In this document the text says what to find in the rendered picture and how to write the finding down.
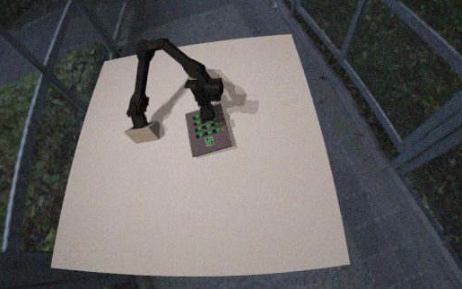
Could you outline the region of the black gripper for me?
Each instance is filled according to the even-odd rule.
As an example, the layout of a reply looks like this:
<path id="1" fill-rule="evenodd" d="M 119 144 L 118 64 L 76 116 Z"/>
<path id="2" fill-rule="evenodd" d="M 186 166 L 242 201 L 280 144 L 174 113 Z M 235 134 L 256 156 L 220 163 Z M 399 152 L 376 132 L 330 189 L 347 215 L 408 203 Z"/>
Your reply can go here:
<path id="1" fill-rule="evenodd" d="M 214 109 L 213 109 L 213 104 L 210 102 L 207 102 L 207 98 L 208 98 L 207 94 L 205 94 L 201 98 L 195 97 L 195 100 L 197 101 L 197 107 L 201 106 L 199 107 L 200 109 L 199 114 L 203 122 L 216 118 Z"/>

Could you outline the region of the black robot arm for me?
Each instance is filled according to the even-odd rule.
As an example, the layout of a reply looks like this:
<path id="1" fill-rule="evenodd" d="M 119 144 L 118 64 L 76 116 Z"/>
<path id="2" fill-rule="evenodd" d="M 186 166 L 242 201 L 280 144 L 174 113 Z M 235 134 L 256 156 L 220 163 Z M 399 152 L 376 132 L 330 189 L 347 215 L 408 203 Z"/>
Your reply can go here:
<path id="1" fill-rule="evenodd" d="M 201 98 L 208 95 L 207 102 L 220 101 L 223 94 L 222 78 L 211 79 L 206 68 L 200 62 L 185 55 L 178 47 L 174 46 L 168 39 L 158 38 L 154 40 L 139 40 L 135 46 L 138 58 L 135 91 L 131 96 L 126 115 L 132 118 L 133 128 L 146 127 L 147 123 L 145 112 L 149 106 L 149 97 L 146 97 L 146 85 L 150 62 L 155 55 L 155 51 L 162 49 L 169 56 L 183 66 L 189 77 L 196 80 L 186 80 L 184 88 L 190 88 L 195 97 Z"/>

